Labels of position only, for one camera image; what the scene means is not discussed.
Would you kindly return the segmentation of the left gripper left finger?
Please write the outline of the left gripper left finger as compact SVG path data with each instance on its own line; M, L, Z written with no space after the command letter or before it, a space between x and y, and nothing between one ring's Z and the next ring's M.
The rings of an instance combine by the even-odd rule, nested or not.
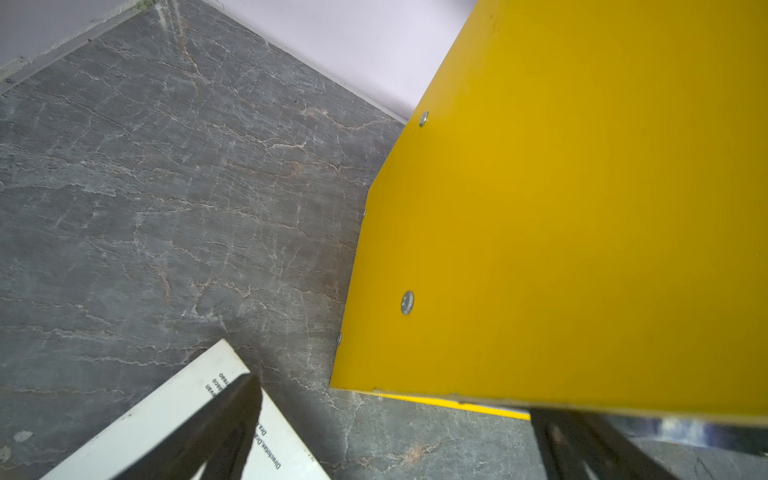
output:
M240 479L263 395L252 373L237 377L119 479Z

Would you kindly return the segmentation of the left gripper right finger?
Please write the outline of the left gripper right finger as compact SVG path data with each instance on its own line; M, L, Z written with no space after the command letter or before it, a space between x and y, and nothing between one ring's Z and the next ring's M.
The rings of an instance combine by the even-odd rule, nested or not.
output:
M529 413L549 479L674 477L599 415L544 408Z

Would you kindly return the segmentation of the white book black lettering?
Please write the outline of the white book black lettering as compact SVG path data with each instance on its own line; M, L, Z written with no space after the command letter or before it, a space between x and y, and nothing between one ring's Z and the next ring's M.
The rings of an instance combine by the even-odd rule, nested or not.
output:
M115 477L148 454L232 381L248 372L232 346L225 340L218 341L44 477ZM242 477L329 477L266 392L262 393L259 420Z

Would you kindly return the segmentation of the dark book white characters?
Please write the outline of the dark book white characters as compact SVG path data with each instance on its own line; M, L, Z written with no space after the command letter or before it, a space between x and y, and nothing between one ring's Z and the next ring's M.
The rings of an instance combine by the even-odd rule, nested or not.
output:
M767 456L766 427L726 425L679 417L605 415L604 418L630 438Z

